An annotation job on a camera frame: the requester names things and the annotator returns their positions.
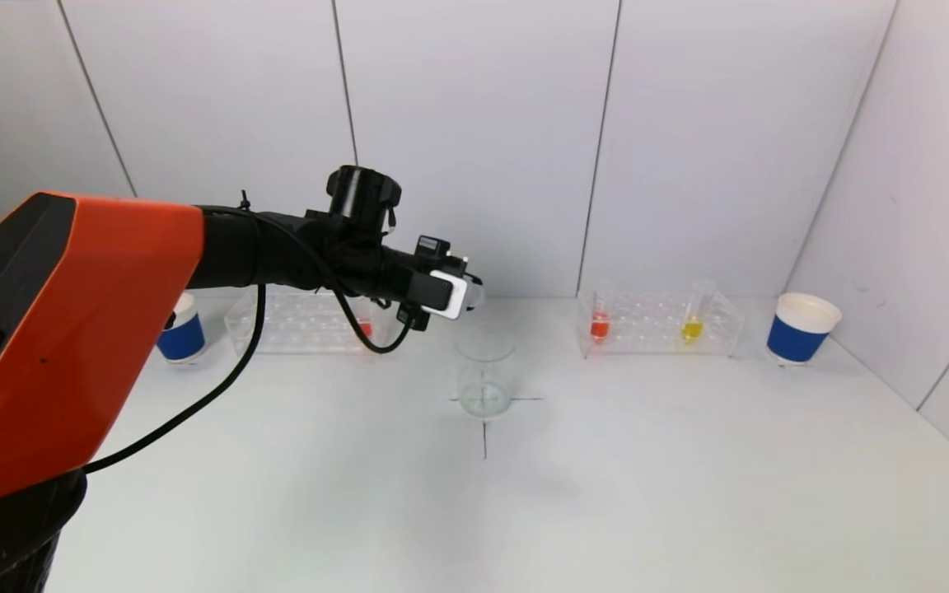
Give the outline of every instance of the black robot arm segment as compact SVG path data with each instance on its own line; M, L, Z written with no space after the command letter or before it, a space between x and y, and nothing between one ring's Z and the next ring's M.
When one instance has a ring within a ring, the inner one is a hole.
M372 169L343 166L330 177L328 193L330 210L305 217L202 206L203 258L189 288L324 287L397 301L399 319L415 330L426 328L429 314L460 314L467 263L452 256L448 241L419 237L413 253L383 245L384 222L395 225L398 184Z

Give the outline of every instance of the black cable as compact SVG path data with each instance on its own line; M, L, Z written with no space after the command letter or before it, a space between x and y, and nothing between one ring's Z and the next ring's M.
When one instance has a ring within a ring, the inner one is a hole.
M241 360L237 361L236 367L233 367L233 371L230 371L230 374L226 376L226 379L222 380L222 383L218 384L218 387L215 387L214 390L211 390L211 393L204 395L203 398L200 398L196 403L190 405L187 409L181 410L181 413L178 413L177 416L174 416L172 419L166 421L161 425L161 427L156 428L155 431L149 432L142 439L137 440L132 443L131 446L121 448L121 450L116 451L108 457L98 459L98 461L92 461L83 465L83 472L87 474L93 474L98 472L98 470L109 468L111 465L116 465L120 461L127 459L130 455L134 455L137 451L141 451L144 447L150 446L152 443L161 439L161 437L168 434L168 432L173 431L175 427L178 427L178 424L181 424L185 420L189 420L189 417L192 417L193 414L199 412L199 410L207 408L208 403L213 402L219 395L225 393L227 388L229 388L236 378L241 375L241 372L244 371L244 368L248 366L248 361L251 360L252 354L255 353L255 347L259 346L259 338L263 334L263 322L264 317L266 316L266 285L260 284L259 289L257 289L255 297L255 327L251 333L251 341L248 342L248 347L244 350L244 353L241 354Z

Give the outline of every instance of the blue and white paper cup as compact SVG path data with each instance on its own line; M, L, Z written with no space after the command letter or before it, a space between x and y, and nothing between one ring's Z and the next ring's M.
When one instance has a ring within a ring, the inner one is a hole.
M829 301L800 292L783 294L768 335L768 350L783 364L806 363L839 321L840 309Z
M159 334L156 346L168 362L185 362L203 350L203 327L196 314L196 299L182 292L174 306L174 323Z

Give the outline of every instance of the glass beaker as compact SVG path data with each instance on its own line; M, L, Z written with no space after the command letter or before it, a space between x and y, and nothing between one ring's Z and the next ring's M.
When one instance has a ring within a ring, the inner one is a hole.
M456 393L460 408L477 418L491 418L512 406L515 334L498 323L478 323L460 330L456 352L462 357Z

